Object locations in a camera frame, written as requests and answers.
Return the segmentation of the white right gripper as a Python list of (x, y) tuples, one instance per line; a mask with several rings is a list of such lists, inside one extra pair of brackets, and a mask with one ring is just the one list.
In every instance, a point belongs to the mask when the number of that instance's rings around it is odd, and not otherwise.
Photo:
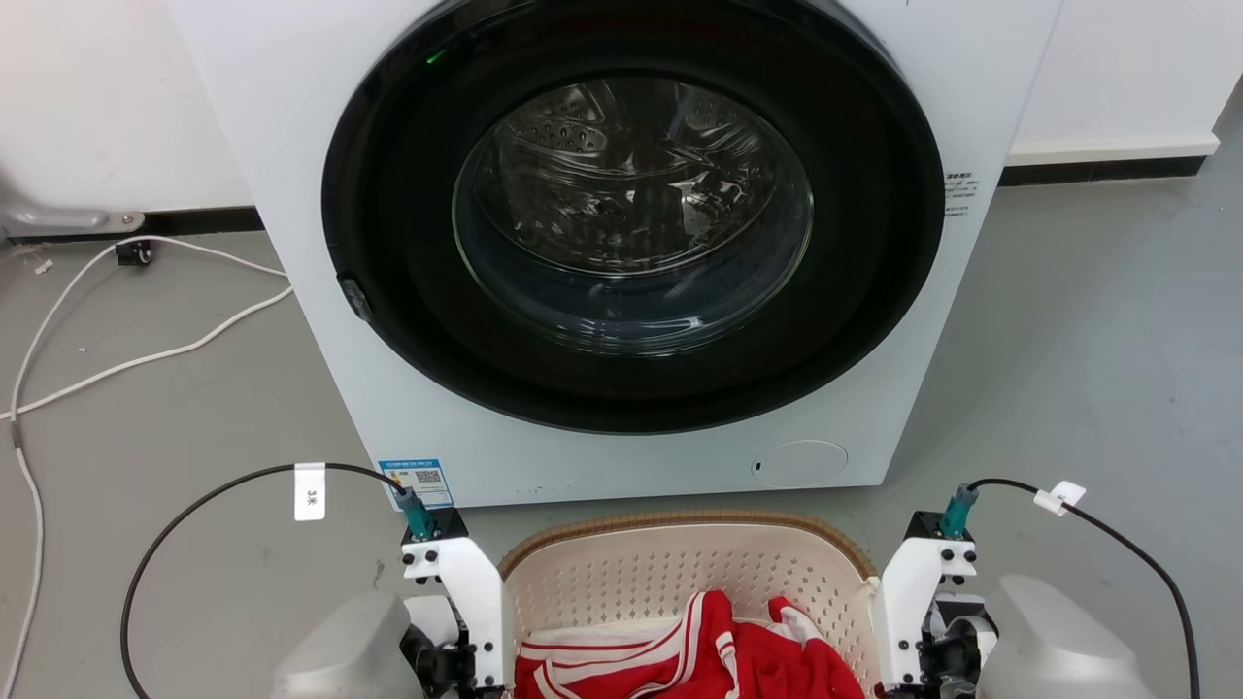
[(870, 607), (876, 697), (973, 697), (983, 669), (983, 599), (942, 591), (976, 575), (971, 540), (910, 537)]

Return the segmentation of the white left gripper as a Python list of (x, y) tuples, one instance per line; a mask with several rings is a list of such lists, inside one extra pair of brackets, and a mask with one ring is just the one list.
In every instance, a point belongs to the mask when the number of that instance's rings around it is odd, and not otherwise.
[(404, 580), (439, 592), (404, 599), (401, 642), (429, 698), (500, 698), (515, 687), (515, 601), (487, 553), (469, 537), (401, 544)]

